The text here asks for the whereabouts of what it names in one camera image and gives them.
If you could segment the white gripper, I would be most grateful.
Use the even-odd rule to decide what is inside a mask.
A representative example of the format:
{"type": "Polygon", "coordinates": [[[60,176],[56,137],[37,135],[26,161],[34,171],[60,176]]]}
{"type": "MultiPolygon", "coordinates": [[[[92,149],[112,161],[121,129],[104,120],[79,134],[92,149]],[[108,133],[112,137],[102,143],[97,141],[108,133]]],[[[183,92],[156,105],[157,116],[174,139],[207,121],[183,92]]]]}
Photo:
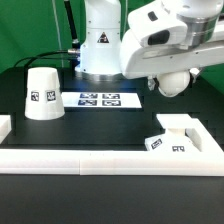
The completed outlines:
{"type": "MultiPolygon", "coordinates": [[[[224,63],[224,28],[216,28],[212,38],[196,48],[182,50],[169,45],[142,47],[134,34],[128,31],[122,40],[120,64],[128,79],[155,77],[158,74],[189,70],[196,81],[203,69],[224,63]]],[[[148,78],[150,91],[158,88],[156,78],[148,78]]]]}

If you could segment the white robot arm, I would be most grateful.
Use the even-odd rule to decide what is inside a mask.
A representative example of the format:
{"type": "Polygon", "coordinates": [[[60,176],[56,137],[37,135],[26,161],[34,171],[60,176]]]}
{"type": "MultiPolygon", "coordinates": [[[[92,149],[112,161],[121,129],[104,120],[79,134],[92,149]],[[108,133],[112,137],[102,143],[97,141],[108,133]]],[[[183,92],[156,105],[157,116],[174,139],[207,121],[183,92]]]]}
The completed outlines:
{"type": "Polygon", "coordinates": [[[92,80],[146,77],[151,89],[173,97],[192,69],[224,63],[224,0],[153,0],[128,14],[124,34],[119,0],[84,1],[86,39],[76,71],[92,80]]]}

